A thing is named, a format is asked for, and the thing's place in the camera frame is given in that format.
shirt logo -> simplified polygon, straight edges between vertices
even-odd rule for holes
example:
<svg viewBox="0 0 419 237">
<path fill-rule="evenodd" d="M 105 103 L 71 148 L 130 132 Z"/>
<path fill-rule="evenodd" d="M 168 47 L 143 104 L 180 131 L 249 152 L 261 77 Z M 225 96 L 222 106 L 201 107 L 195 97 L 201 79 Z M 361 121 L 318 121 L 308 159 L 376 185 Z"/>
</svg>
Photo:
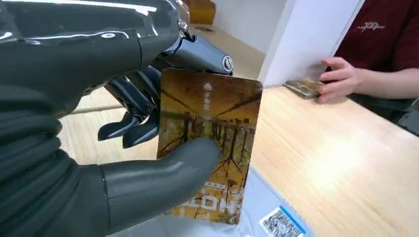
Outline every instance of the shirt logo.
<svg viewBox="0 0 419 237">
<path fill-rule="evenodd" d="M 385 26 L 381 26 L 378 22 L 365 22 L 363 26 L 358 26 L 358 30 L 361 30 L 361 33 L 365 30 L 384 29 Z"/>
</svg>

clear plastic wrap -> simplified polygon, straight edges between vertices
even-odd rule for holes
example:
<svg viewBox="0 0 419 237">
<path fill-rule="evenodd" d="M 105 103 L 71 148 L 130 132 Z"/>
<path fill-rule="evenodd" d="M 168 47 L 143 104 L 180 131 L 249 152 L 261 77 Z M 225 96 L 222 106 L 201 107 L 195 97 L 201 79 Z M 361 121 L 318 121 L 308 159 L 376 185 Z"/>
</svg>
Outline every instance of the clear plastic wrap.
<svg viewBox="0 0 419 237">
<path fill-rule="evenodd" d="M 312 237 L 307 223 L 251 167 L 238 225 L 161 215 L 111 237 Z"/>
</svg>

white paper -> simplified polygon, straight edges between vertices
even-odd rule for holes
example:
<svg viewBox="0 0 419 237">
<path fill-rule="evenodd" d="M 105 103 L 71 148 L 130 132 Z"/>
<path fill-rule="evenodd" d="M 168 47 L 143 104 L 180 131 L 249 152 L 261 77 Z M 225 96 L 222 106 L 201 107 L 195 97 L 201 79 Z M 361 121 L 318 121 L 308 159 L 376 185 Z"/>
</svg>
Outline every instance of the white paper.
<svg viewBox="0 0 419 237">
<path fill-rule="evenodd" d="M 289 0 L 259 79 L 264 86 L 317 80 L 321 61 L 337 51 L 364 0 Z"/>
</svg>

human hand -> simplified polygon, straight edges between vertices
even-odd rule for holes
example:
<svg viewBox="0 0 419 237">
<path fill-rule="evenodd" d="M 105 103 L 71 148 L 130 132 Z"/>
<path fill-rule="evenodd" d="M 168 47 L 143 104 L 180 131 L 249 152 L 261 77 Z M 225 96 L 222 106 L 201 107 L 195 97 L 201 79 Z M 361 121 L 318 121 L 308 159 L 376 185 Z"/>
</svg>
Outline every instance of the human hand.
<svg viewBox="0 0 419 237">
<path fill-rule="evenodd" d="M 340 57 L 332 57 L 322 61 L 325 66 L 330 66 L 332 71 L 321 75 L 320 81 L 335 81 L 320 87 L 319 103 L 344 97 L 355 92 L 360 84 L 359 69 Z"/>
</svg>

card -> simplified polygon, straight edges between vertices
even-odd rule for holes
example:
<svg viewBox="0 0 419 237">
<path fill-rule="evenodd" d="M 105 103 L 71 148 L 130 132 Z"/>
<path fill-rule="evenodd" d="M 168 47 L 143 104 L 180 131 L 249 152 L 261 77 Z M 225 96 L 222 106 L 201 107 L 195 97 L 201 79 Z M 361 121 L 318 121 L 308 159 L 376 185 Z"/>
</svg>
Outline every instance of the card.
<svg viewBox="0 0 419 237">
<path fill-rule="evenodd" d="M 284 86 L 304 99 L 314 98 L 320 95 L 319 88 L 324 85 L 321 81 L 309 79 L 290 80 Z"/>
<path fill-rule="evenodd" d="M 222 158 L 175 216 L 238 224 L 262 97 L 257 80 L 165 70 L 161 79 L 157 157 L 198 137 L 214 139 Z"/>
</svg>

